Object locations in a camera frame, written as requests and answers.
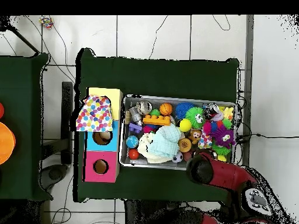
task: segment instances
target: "orange lego brick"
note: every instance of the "orange lego brick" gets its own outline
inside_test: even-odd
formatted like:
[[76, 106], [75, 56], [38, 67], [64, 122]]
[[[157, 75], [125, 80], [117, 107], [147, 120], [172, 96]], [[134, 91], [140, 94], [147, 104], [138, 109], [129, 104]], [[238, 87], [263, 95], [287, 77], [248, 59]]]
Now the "orange lego brick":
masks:
[[171, 118], [170, 116], [150, 116], [149, 114], [143, 118], [144, 124], [155, 124], [155, 125], [170, 125]]

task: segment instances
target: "green tablecloth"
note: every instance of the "green tablecloth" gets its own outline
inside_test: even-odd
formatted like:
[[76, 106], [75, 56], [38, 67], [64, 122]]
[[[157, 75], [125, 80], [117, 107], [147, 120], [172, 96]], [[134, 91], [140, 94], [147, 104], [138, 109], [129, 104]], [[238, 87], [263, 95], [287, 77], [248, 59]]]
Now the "green tablecloth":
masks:
[[[87, 87], [117, 88], [124, 95], [149, 95], [235, 102], [237, 59], [217, 61], [167, 61], [94, 57], [82, 49], [76, 60], [75, 106]], [[115, 183], [82, 182], [84, 134], [75, 134], [74, 200], [127, 198], [171, 201], [226, 201], [225, 190], [194, 184], [184, 171], [121, 167]]]

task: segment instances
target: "polka dot cloth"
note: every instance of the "polka dot cloth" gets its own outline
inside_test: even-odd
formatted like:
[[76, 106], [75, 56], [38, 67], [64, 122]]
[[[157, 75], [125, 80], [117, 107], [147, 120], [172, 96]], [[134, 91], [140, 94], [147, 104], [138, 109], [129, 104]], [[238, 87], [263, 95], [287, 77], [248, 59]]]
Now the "polka dot cloth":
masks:
[[105, 96], [90, 95], [76, 120], [77, 131], [112, 131], [110, 100]]
[[200, 149], [208, 149], [212, 147], [212, 137], [202, 131], [198, 144]]

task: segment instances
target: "purple plush toy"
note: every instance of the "purple plush toy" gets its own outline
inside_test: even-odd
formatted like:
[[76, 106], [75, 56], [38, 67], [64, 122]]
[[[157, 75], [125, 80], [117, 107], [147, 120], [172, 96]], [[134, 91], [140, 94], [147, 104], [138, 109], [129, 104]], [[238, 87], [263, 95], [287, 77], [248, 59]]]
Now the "purple plush toy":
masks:
[[226, 129], [224, 125], [219, 127], [215, 132], [210, 134], [215, 138], [215, 144], [219, 146], [224, 146], [228, 149], [231, 149], [231, 145], [235, 145], [234, 141], [234, 131], [231, 129]]

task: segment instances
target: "blue block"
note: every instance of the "blue block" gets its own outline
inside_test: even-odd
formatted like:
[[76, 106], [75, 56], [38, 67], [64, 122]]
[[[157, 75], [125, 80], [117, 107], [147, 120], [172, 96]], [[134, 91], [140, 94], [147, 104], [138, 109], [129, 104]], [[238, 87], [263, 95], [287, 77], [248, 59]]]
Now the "blue block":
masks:
[[92, 138], [93, 132], [87, 134], [87, 151], [117, 151], [119, 140], [119, 121], [113, 120], [112, 122], [112, 140], [107, 145], [98, 145]]

